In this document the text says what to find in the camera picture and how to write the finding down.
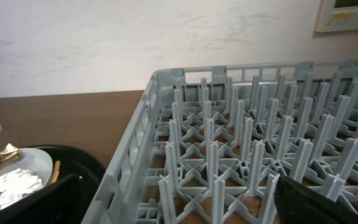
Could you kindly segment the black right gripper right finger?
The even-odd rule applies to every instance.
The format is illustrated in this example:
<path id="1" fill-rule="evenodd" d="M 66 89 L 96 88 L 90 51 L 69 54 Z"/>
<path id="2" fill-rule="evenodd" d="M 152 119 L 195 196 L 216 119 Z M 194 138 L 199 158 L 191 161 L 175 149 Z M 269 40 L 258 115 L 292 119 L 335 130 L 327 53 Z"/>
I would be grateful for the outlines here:
<path id="1" fill-rule="evenodd" d="M 287 176 L 273 195 L 280 224 L 358 224 L 357 213 Z"/>

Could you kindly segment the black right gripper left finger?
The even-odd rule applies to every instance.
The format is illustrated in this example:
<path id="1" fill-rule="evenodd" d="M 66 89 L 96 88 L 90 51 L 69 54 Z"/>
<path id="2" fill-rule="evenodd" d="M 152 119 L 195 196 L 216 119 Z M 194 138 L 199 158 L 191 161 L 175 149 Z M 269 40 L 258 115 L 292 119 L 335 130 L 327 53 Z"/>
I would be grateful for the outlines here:
<path id="1" fill-rule="evenodd" d="M 0 224 L 79 223 L 82 178 L 70 174 L 0 211 Z"/>

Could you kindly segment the wooden chopstick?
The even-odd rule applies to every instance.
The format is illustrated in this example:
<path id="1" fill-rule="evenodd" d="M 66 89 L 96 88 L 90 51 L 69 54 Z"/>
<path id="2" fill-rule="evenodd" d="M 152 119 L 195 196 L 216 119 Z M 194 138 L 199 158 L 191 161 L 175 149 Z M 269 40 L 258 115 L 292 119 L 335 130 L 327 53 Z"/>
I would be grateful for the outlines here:
<path id="1" fill-rule="evenodd" d="M 60 174 L 60 165 L 61 165 L 60 161 L 56 161 L 54 163 L 53 172 L 50 178 L 50 184 L 53 184 L 58 180 L 58 176 Z"/>

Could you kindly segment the grey round plate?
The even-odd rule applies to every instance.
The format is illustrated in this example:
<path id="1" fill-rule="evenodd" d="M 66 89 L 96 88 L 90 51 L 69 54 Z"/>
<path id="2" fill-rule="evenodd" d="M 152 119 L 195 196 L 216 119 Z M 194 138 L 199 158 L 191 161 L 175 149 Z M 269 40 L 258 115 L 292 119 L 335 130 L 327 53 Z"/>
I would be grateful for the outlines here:
<path id="1" fill-rule="evenodd" d="M 0 175 L 16 169 L 28 169 L 42 180 L 42 187 L 50 182 L 53 160 L 48 153 L 36 148 L 21 148 L 21 158 L 0 170 Z"/>

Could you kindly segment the white tissue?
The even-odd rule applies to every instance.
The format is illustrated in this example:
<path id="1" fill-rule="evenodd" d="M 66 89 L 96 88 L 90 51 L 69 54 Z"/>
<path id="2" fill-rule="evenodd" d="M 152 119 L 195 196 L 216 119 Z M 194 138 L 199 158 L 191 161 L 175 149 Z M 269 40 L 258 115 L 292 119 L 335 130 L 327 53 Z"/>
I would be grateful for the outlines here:
<path id="1" fill-rule="evenodd" d="M 0 208 L 4 209 L 42 187 L 42 179 L 29 169 L 16 169 L 0 175 Z"/>

